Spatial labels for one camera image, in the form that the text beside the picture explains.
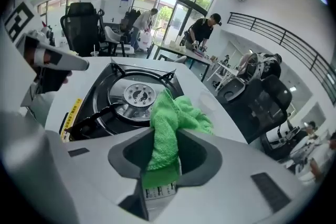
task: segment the yellow label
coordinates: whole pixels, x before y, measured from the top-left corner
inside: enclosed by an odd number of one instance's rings
[[[70,133],[66,132],[65,129],[70,128],[72,126],[72,123],[74,122],[74,119],[77,116],[81,103],[82,103],[82,99],[78,98],[65,120],[65,123],[62,128],[62,132],[61,132],[61,139],[63,142],[69,142]]]

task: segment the green cloth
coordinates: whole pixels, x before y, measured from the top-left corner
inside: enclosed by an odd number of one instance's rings
[[[209,118],[200,109],[194,108],[188,97],[181,96],[173,100],[168,89],[157,96],[150,123],[155,129],[154,149],[147,172],[142,178],[144,188],[167,185],[178,179],[177,129],[213,134]]]

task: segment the table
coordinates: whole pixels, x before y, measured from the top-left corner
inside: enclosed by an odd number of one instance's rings
[[[201,57],[201,56],[197,55],[196,53],[194,53],[194,52],[192,52],[191,50],[188,50],[188,49],[185,49],[185,52],[179,51],[178,49],[176,49],[174,47],[170,47],[168,45],[165,45],[164,41],[161,42],[160,44],[155,44],[155,45],[158,47],[158,49],[155,52],[154,60],[156,60],[160,50],[165,50],[165,51],[169,51],[169,52],[172,52],[172,53],[180,55],[180,56],[187,56],[188,58],[190,58],[192,60],[192,62],[190,64],[189,69],[192,68],[192,66],[194,64],[194,61],[197,61],[197,62],[200,62],[200,63],[206,65],[205,72],[204,72],[204,74],[202,76],[202,79],[201,79],[201,81],[203,82],[203,80],[205,79],[205,75],[208,72],[210,65],[212,64],[212,62],[209,59],[205,59],[204,57]]]
[[[86,59],[90,62],[88,70],[73,71],[72,76],[68,77],[68,83],[63,84],[55,92],[55,98],[51,104],[45,125],[46,130],[59,132],[65,114],[71,111],[78,98],[84,99],[86,97],[95,80],[106,65],[111,62],[110,57],[88,57]],[[141,58],[112,57],[112,59],[118,64],[134,67],[162,71],[176,69],[175,75],[184,94],[190,98],[194,107],[200,108],[209,117],[214,124],[215,135],[247,144],[244,136],[221,104],[207,87],[199,81],[198,77],[192,75],[186,65]]]

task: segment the gas stove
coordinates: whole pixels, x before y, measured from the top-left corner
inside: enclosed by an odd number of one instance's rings
[[[75,118],[70,140],[116,135],[149,126],[153,103],[169,89],[173,98],[183,95],[171,72],[108,64],[92,85]]]

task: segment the railing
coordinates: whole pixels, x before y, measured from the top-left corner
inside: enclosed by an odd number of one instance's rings
[[[333,105],[336,104],[336,72],[314,48],[281,26],[253,16],[231,12],[228,24],[269,38],[296,56],[319,80]]]
[[[150,9],[147,9],[147,8],[140,8],[140,7],[131,6],[131,7],[129,7],[128,11],[130,12],[132,9],[135,9],[136,11],[139,10],[141,13],[146,12],[147,10],[150,10]]]

